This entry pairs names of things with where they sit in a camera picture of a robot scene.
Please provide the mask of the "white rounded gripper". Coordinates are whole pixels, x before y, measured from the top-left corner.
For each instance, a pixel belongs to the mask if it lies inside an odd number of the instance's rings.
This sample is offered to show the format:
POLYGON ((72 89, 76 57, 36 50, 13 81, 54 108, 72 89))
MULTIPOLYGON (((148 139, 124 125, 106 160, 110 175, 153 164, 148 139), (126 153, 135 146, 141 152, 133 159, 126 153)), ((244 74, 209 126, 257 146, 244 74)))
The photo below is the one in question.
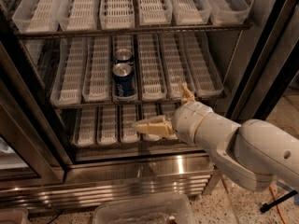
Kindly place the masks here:
POLYGON ((180 141, 186 144, 194 143, 198 127, 209 113, 213 113, 213 110, 207 105, 195 102, 195 97, 186 83, 180 83, 178 87, 180 100, 184 105, 175 111, 172 123, 165 115, 142 119, 134 124, 134 128, 139 133, 161 137, 171 136, 175 133, 180 141))

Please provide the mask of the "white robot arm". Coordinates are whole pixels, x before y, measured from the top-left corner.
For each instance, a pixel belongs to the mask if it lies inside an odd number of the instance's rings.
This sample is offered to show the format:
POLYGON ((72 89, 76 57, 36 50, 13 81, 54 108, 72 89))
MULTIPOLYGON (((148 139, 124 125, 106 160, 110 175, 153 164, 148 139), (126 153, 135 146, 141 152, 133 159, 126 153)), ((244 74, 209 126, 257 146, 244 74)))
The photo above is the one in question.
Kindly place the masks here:
POLYGON ((134 128, 147 135, 168 137, 203 149, 216 167, 238 186, 267 189, 277 177, 299 190, 299 140, 259 119, 241 124, 197 102, 185 84, 179 85, 181 106, 172 118, 142 119, 134 128))

